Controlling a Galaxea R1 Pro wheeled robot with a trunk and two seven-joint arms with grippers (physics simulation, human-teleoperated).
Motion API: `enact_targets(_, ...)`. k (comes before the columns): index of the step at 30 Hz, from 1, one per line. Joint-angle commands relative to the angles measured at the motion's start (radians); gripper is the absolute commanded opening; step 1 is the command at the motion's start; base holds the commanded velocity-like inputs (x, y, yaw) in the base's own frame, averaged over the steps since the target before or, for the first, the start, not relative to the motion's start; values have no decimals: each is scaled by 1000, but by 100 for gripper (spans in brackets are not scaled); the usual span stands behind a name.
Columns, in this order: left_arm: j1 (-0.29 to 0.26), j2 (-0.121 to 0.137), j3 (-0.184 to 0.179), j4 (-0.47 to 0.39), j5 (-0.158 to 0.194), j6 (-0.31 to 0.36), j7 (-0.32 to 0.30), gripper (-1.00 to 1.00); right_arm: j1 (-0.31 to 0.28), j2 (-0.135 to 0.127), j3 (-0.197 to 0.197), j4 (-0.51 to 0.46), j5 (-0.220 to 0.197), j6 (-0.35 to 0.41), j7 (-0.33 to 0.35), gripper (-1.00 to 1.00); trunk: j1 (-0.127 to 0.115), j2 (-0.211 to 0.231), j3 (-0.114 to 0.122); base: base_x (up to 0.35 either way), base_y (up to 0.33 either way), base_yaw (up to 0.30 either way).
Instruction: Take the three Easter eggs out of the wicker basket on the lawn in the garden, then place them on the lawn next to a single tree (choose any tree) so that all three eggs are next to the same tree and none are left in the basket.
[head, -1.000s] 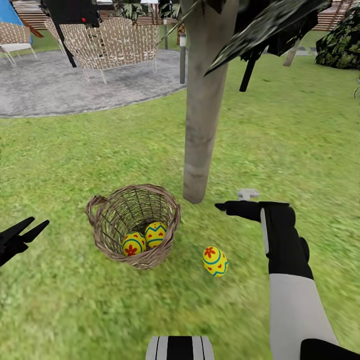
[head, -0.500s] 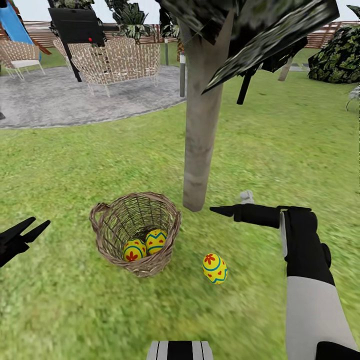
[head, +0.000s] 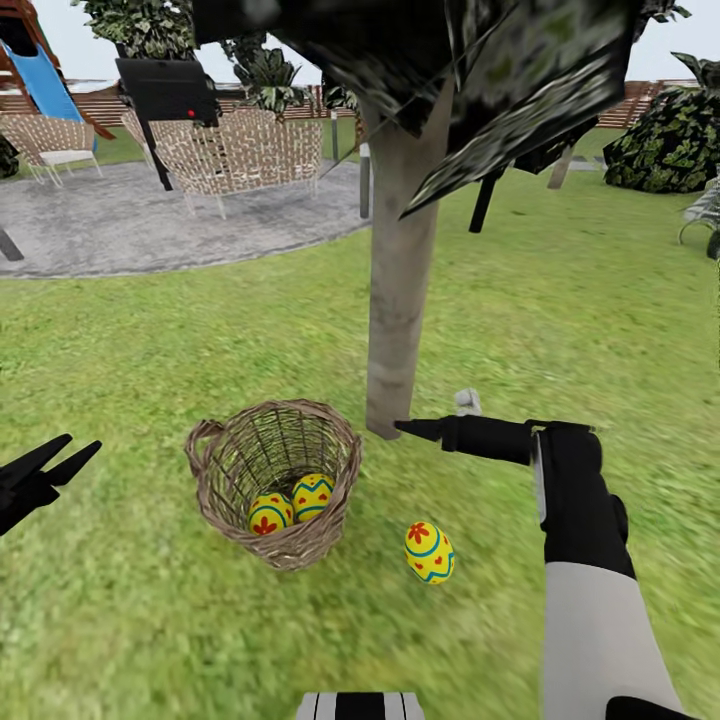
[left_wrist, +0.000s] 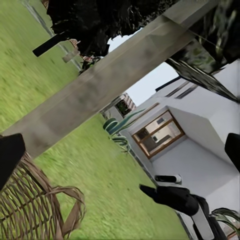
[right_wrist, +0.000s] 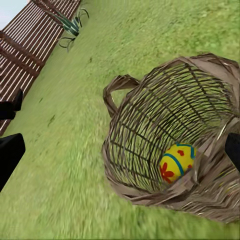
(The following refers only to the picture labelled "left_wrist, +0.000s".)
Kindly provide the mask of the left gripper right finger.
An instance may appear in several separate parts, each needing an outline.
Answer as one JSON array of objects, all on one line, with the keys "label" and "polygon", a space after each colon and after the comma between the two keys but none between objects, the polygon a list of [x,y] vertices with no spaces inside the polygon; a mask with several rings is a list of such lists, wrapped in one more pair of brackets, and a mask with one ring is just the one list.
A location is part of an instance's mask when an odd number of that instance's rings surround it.
[{"label": "left gripper right finger", "polygon": [[229,133],[224,148],[225,153],[240,172],[240,134]]}]

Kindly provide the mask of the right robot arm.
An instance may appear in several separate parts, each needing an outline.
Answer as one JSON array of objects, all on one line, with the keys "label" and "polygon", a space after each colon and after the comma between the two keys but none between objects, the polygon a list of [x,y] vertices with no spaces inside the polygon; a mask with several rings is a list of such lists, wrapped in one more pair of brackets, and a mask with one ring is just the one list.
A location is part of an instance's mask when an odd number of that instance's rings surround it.
[{"label": "right robot arm", "polygon": [[198,240],[227,240],[221,226],[214,216],[209,216],[209,205],[206,199],[190,194],[184,188],[181,174],[160,173],[154,178],[158,183],[171,183],[170,186],[159,185],[155,188],[140,185],[140,190],[152,198],[157,204],[191,216],[193,229]]}]

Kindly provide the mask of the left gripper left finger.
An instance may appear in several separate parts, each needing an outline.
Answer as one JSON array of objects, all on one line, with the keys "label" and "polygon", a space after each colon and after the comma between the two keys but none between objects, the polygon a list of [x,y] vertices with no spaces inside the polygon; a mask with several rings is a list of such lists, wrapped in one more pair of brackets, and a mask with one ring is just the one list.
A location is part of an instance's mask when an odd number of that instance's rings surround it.
[{"label": "left gripper left finger", "polygon": [[0,191],[25,154],[23,144],[24,138],[21,133],[0,138]]}]

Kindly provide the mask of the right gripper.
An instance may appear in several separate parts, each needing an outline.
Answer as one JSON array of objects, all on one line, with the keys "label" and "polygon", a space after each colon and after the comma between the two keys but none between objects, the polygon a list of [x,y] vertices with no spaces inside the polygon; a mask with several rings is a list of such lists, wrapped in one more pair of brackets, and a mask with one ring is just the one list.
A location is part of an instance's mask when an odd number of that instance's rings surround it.
[{"label": "right gripper", "polygon": [[157,204],[167,205],[180,213],[187,213],[193,206],[193,199],[187,188],[162,185],[157,186],[156,189],[146,185],[140,185],[139,188]]}]

